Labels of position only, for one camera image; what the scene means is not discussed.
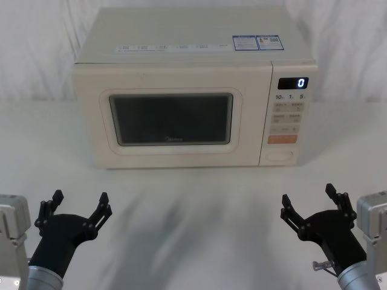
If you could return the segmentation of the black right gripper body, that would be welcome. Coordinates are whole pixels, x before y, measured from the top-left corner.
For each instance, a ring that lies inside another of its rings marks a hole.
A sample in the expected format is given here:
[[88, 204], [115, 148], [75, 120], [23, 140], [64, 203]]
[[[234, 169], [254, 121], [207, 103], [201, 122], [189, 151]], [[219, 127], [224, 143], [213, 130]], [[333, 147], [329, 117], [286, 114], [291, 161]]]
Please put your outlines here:
[[366, 260], [366, 252], [354, 236], [355, 211], [325, 210], [306, 218], [301, 240], [318, 244], [335, 272]]

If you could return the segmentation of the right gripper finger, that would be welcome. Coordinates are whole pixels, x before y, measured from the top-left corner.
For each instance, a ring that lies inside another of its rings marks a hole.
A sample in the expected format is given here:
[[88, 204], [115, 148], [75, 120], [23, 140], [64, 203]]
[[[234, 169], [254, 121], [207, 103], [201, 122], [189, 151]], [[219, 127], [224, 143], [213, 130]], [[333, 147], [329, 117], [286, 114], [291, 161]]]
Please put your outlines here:
[[357, 218], [357, 213], [353, 210], [348, 193], [338, 193], [332, 183], [328, 183], [326, 185], [325, 193], [334, 202], [344, 218], [349, 222], [349, 227], [354, 227], [354, 221]]
[[306, 221], [295, 211], [286, 194], [282, 195], [281, 219], [296, 232], [300, 240], [307, 240]]

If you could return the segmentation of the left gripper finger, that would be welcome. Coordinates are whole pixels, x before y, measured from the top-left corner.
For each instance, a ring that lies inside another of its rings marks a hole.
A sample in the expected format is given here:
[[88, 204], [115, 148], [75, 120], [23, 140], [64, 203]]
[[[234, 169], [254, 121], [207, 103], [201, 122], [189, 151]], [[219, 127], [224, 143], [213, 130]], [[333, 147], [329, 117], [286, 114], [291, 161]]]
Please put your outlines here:
[[34, 226], [39, 229], [39, 234], [43, 235], [45, 227], [48, 225], [48, 220], [54, 215], [54, 212], [60, 206], [64, 196], [62, 190], [58, 189], [50, 200], [41, 201], [39, 214], [34, 222]]
[[97, 208], [91, 216], [83, 224], [86, 240], [94, 240], [99, 230], [112, 215], [111, 206], [107, 192], [103, 192], [100, 196]]

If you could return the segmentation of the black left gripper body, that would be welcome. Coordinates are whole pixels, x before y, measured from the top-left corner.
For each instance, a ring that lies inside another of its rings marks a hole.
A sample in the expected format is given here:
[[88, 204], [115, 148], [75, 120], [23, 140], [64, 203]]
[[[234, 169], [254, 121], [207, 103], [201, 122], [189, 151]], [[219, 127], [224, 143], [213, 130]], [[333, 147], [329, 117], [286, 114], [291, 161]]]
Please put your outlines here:
[[58, 214], [36, 219], [41, 241], [29, 265], [48, 269], [64, 277], [76, 248], [97, 237], [97, 221], [75, 214]]

